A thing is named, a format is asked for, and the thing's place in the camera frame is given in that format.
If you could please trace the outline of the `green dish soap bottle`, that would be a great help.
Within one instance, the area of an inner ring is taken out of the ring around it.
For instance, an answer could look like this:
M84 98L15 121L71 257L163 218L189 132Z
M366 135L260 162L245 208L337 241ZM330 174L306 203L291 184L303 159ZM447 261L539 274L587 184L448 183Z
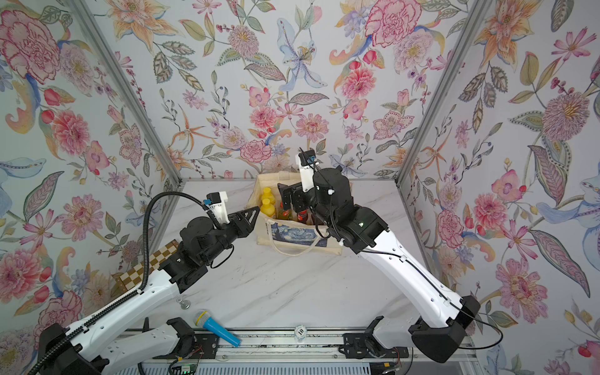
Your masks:
M292 208L281 202L277 211L277 218L279 220L292 220Z

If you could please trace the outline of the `dark red bottle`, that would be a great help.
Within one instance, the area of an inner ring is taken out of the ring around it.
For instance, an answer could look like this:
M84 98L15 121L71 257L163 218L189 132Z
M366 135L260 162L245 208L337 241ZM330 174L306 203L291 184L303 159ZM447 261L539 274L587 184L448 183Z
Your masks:
M297 217L298 217L298 222L299 223L303 223L303 224L306 224L306 225L309 224L310 213L309 213L308 209L304 210L304 211L301 211L301 212L298 212L297 213Z

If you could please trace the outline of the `orange bottle yellow cap front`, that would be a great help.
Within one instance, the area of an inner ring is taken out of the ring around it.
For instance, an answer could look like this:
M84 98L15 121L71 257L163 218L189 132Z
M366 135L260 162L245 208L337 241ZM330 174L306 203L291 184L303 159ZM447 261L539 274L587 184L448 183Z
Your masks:
M273 191L272 191L272 189L270 187L265 187L262 190L261 200L264 201L265 199L268 199L272 205L274 205L275 202L276 202L276 198L275 198L275 196L273 194Z

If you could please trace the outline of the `orange bottle yellow cap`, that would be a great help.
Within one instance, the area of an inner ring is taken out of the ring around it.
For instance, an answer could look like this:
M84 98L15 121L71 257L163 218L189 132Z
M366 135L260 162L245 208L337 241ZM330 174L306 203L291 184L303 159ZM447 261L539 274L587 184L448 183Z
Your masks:
M275 198L275 196L273 194L273 191L272 191L272 189L270 187L265 187L262 190L261 200L264 201L265 199L268 199L272 205L274 205L275 202L276 202L276 198Z
M262 199L262 206L260 207L260 211L262 214L266 215L267 217L270 218L276 218L277 216L277 210L275 205L272 203L270 198L263 198Z

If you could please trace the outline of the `cream canvas shopping bag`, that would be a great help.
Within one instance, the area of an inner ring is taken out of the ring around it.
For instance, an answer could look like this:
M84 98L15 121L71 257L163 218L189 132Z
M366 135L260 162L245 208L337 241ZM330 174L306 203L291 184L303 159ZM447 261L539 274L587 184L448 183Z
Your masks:
M253 192L246 207L261 207L265 188L270 188L276 198L276 214L281 212L281 194L278 184L293 185L300 183L299 173L277 172L265 173L257 177ZM332 237L325 239L317 233L314 226L296 221L295 213L291 220L268 217L260 212L253 233L258 245L271 248L284 256L298 257L307 253L328 253L336 256L342 254L342 247Z

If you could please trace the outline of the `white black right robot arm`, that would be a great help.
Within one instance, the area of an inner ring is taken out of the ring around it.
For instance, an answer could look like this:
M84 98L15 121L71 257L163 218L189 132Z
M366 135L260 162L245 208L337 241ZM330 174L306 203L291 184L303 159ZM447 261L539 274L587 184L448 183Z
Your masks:
M436 363L461 348L467 328L481 308L472 296L444 286L401 244L373 209L355 203L350 182L334 168L301 171L301 181L277 186L284 209L309 210L332 238L373 264L406 296L414 310L396 318L376 317L368 326L367 348L417 348Z

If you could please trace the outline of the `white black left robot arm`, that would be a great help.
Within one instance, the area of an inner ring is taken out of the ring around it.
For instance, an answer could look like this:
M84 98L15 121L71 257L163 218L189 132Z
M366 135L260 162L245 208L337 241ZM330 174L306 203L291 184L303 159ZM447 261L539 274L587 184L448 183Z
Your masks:
M229 214L223 223L197 217L181 231L176 252L158 270L144 270L142 282L92 315L67 327L45 328L32 374L111 374L156 356L190 356L199 346L194 329L181 317L151 331L121 338L156 307L180 297L204 277L214 259L234 241L253 232L259 208Z

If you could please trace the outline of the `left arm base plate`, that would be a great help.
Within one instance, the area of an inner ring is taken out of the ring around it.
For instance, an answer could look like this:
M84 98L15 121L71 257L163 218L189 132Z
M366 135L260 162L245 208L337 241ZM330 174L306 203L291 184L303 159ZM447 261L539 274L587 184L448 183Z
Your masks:
M177 343L171 352L155 356L153 359L215 359L219 347L219 337L209 332L196 332L195 338L185 338L183 343Z

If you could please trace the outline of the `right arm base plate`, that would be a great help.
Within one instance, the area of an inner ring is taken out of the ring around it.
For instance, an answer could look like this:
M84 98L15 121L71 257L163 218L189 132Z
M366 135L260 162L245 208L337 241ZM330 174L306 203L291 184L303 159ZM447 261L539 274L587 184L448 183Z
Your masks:
M408 359L408 348L386 349L365 333L346 333L342 335L342 345L338 351L346 359Z

